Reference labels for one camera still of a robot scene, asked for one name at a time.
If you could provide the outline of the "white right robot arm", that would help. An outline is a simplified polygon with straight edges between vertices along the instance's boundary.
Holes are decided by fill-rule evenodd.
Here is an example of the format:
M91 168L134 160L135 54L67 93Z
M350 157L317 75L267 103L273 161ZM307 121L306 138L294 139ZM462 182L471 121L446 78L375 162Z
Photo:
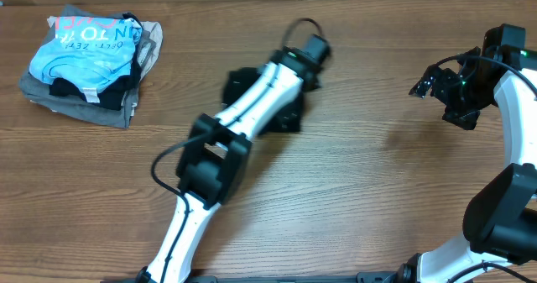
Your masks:
M490 269L515 275L513 266L536 259L536 54L522 44L492 44L455 56L455 73L429 66L410 95L431 95L446 106L443 118L475 128L481 110L498 107L504 168L467 206L462 231L439 248L415 254L389 282L470 282Z

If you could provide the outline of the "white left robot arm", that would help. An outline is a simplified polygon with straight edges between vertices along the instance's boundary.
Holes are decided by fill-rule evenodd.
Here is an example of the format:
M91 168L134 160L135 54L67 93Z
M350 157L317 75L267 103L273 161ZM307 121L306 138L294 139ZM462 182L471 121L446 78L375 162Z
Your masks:
M217 210L241 183L253 141L277 115L319 86L329 50L283 47L260 68L231 72L232 90L251 84L216 116L200 115L189 138L164 151L181 149L174 215L159 252L137 274L137 282L184 282L201 238Z

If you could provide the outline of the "black t-shirt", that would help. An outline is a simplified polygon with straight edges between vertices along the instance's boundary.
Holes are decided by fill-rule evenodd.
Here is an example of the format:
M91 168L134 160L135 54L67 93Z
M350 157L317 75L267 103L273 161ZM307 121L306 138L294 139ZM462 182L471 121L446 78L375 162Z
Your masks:
M223 108L232 105L261 76L255 67L243 67L228 72L228 78L222 89ZM282 107L272 119L261 129L258 135L266 133L297 133L301 130L301 119L305 108L302 92L289 104Z

